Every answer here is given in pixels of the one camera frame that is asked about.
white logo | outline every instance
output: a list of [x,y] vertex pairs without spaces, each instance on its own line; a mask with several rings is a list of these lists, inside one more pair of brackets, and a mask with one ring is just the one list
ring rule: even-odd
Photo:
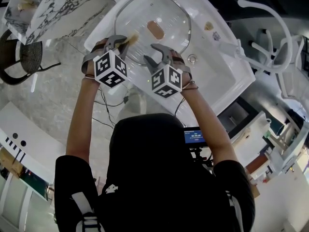
[[[108,78],[108,80],[106,81],[108,84],[112,84],[112,78],[114,77],[115,75],[114,74],[111,74]],[[119,83],[121,81],[121,79],[117,79],[115,81],[115,83]]]
[[115,192],[116,190],[118,190],[118,187],[116,187],[114,184],[110,185],[109,188],[106,189],[106,193],[113,193]]
[[170,77],[170,80],[174,83],[178,83],[179,82],[179,76],[177,75],[176,72],[173,72],[173,76]]
[[104,61],[100,60],[98,62],[98,70],[99,71],[102,71],[104,68],[107,68],[108,64],[106,62],[107,62],[107,59],[105,59]]
[[126,65],[123,62],[121,62],[121,66],[117,65],[117,68],[123,72],[123,74],[126,74]]
[[162,72],[160,72],[159,76],[154,76],[154,87],[160,84],[160,76]]
[[169,91],[167,91],[167,92],[165,92],[164,90],[160,90],[159,92],[158,92],[158,94],[162,94],[163,96],[166,96],[167,94],[169,94],[169,95],[171,95],[171,94],[173,94],[173,90],[169,90]]

hand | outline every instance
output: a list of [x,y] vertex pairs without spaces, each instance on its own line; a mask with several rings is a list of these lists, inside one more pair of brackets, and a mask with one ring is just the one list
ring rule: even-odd
[[[170,52],[172,53],[173,57],[178,57],[178,58],[182,59],[182,56],[178,52],[176,52],[174,50],[171,50]],[[177,65],[184,65],[184,64],[180,61],[174,61],[174,68],[175,69],[177,69]],[[189,73],[183,72],[183,86],[186,86],[190,81],[191,81],[191,78],[190,78]]]
[[[104,39],[104,40],[101,40],[101,41],[98,41],[97,43],[96,43],[96,45],[98,45],[98,44],[105,44],[106,42],[107,42],[107,40],[108,39]],[[88,68],[87,68],[87,73],[86,73],[87,75],[91,75],[91,76],[95,76],[95,66],[94,66],[94,63],[93,63],[93,61],[89,61],[88,62]]]

countertop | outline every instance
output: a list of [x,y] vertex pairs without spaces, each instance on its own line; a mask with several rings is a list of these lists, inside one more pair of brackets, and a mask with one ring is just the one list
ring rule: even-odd
[[23,43],[31,44],[91,31],[113,7],[112,0],[36,0],[37,8],[19,11],[10,0],[2,22]]

forearm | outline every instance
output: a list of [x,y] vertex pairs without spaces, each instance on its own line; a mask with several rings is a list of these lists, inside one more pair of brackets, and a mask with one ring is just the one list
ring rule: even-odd
[[203,137],[213,154],[214,164],[222,160],[237,160],[234,149],[225,128],[204,100],[198,89],[185,90],[183,97],[190,105]]
[[67,155],[80,157],[89,162],[93,103],[99,83],[83,79],[74,109],[67,142]]

white sink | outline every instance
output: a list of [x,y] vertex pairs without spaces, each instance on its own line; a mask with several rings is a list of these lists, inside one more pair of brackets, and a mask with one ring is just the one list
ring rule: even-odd
[[[84,44],[86,49],[91,51],[98,40],[112,35],[114,18],[128,1],[120,0],[106,14],[86,40]],[[191,67],[199,91],[216,115],[219,115],[255,80],[254,74],[247,62],[231,58],[218,51],[220,41],[237,44],[237,40],[231,29],[208,0],[176,1],[189,13],[192,22],[191,42],[182,53],[182,58],[185,64]],[[212,30],[204,30],[207,22],[212,23]],[[214,34],[219,35],[220,39],[215,40]],[[162,39],[162,42],[171,48],[176,43],[175,39]],[[194,65],[187,60],[191,54],[196,55],[198,59],[198,62]],[[174,113],[182,99],[181,94],[174,95],[169,99],[159,97],[151,90],[151,82],[149,82],[151,75],[147,68],[135,64],[128,58],[126,58],[126,62],[130,67],[129,81],[152,96],[171,113]],[[197,125],[196,119],[186,102],[180,106],[177,118],[186,126]]]

